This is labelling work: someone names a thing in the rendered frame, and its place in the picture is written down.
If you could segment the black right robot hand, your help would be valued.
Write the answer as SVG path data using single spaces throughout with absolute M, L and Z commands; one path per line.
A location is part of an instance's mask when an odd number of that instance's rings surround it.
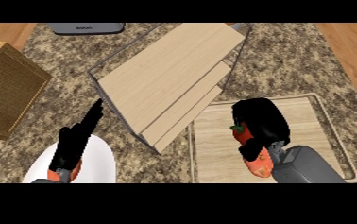
M 247 125 L 252 136 L 267 149 L 274 142 L 283 141 L 283 146 L 290 142 L 289 124 L 270 99 L 240 100 L 231 106 L 231 114 L 234 125 Z

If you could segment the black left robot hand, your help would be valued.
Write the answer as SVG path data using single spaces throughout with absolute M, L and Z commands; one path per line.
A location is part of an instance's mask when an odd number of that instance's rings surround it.
M 62 127 L 59 131 L 59 143 L 48 169 L 72 170 L 81 160 L 90 135 L 103 116 L 101 99 L 91 105 L 84 119 L 70 128 Z

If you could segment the red bell pepper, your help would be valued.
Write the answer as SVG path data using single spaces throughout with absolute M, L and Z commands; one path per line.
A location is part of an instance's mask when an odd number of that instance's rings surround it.
M 242 160 L 250 174 L 259 178 L 268 178 L 273 169 L 273 160 L 267 148 L 256 141 L 245 123 L 231 126 L 230 130 L 234 139 L 242 145 L 239 153 L 242 154 Z

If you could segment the pale wooden tray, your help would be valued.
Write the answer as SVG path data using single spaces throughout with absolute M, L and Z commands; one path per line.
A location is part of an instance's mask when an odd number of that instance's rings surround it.
M 250 98 L 206 107 L 193 121 L 197 181 L 357 183 L 345 174 L 317 114 L 318 96 Z

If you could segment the white plate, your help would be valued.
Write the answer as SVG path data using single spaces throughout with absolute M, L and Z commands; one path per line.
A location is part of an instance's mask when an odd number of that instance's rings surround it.
M 23 177 L 23 183 L 47 178 L 47 167 L 56 152 L 53 144 L 38 155 Z M 72 183 L 115 183 L 115 155 L 107 143 L 94 135 L 88 138 L 81 169 Z

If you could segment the brown woven placemat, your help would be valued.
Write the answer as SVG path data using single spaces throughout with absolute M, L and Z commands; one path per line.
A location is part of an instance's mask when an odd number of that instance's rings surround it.
M 0 140 L 7 140 L 50 81 L 50 74 L 0 42 Z

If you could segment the dark grey appliance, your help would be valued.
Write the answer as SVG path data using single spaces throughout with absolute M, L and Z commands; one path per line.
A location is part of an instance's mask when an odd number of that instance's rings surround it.
M 101 35 L 119 33 L 124 23 L 50 23 L 57 35 Z

